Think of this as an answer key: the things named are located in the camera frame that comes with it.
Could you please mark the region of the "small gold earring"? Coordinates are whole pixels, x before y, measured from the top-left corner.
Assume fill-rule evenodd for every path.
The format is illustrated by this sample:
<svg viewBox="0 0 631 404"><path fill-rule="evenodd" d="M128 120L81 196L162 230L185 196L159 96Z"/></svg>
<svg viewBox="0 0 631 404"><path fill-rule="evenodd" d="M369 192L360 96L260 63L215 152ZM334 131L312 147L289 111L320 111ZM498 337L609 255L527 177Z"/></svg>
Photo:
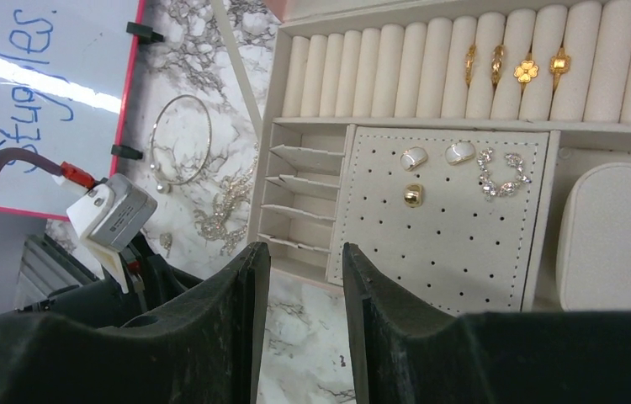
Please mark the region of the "small gold earring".
<svg viewBox="0 0 631 404"><path fill-rule="evenodd" d="M403 200L407 207L416 208L422 205L424 199L424 188L419 183L407 184L404 193Z"/></svg>

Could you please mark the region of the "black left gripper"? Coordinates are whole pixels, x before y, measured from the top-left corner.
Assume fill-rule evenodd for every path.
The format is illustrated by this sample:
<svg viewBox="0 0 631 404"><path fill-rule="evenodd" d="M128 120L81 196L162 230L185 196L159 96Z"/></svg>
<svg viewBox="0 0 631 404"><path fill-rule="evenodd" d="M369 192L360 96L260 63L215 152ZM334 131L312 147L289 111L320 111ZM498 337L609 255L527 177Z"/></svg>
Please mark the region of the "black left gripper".
<svg viewBox="0 0 631 404"><path fill-rule="evenodd" d="M55 312L93 328L119 327L202 282L154 252L142 233L119 259L130 281L126 293L108 272L98 278L51 237L30 236L19 282L39 295L28 296L14 311Z"/></svg>

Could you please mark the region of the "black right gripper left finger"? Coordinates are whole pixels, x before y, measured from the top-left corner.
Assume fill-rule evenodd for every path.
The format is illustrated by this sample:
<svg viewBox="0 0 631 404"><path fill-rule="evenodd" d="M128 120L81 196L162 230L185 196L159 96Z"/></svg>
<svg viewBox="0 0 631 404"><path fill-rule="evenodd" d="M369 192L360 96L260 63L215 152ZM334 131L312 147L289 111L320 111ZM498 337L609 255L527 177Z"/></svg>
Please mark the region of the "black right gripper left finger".
<svg viewBox="0 0 631 404"><path fill-rule="evenodd" d="M0 403L253 403L271 256L222 270L122 327L0 315Z"/></svg>

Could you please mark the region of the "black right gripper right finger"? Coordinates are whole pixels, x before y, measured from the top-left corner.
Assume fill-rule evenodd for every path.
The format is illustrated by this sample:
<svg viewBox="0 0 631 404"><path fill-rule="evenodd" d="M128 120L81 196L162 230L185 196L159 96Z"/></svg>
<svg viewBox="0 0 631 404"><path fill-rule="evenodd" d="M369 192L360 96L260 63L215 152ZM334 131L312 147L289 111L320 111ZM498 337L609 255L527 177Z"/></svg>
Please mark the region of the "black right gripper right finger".
<svg viewBox="0 0 631 404"><path fill-rule="evenodd" d="M631 403L631 311L450 316L342 249L359 403Z"/></svg>

